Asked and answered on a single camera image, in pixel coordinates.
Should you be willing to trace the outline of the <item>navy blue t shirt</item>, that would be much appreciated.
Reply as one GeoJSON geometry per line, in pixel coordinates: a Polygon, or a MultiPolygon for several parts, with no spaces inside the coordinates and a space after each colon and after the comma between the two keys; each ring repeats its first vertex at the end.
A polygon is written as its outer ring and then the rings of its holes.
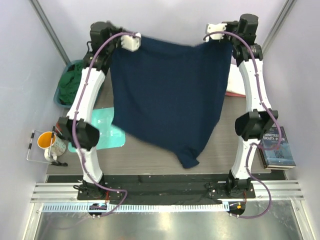
{"type": "Polygon", "coordinates": [[[149,37],[135,52],[116,49],[112,123],[174,153],[183,168],[197,166],[220,120],[232,51],[228,42],[189,46],[149,37]]]}

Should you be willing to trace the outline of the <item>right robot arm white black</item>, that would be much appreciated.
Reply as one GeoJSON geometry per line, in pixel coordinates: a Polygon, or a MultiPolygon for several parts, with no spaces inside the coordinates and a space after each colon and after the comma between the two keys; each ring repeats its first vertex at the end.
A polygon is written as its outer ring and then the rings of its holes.
{"type": "Polygon", "coordinates": [[[241,198],[250,190],[256,149],[279,116],[278,111],[272,109],[266,93],[262,74],[263,51],[255,42],[258,22],[258,16],[242,14],[238,21],[227,22],[229,36],[224,37],[233,46],[232,56],[243,79],[246,99],[246,112],[234,124],[238,147],[225,184],[226,194],[231,198],[241,198]]]}

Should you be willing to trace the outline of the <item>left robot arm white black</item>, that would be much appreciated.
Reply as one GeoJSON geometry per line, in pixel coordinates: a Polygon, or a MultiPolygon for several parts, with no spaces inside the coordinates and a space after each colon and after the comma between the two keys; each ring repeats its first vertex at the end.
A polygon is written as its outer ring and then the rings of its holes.
{"type": "Polygon", "coordinates": [[[82,183],[76,189],[97,200],[106,195],[107,188],[97,155],[100,132],[91,124],[92,113],[122,31],[110,21],[90,26],[91,50],[83,58],[75,99],[67,115],[58,120],[62,135],[76,149],[83,170],[82,183]]]}

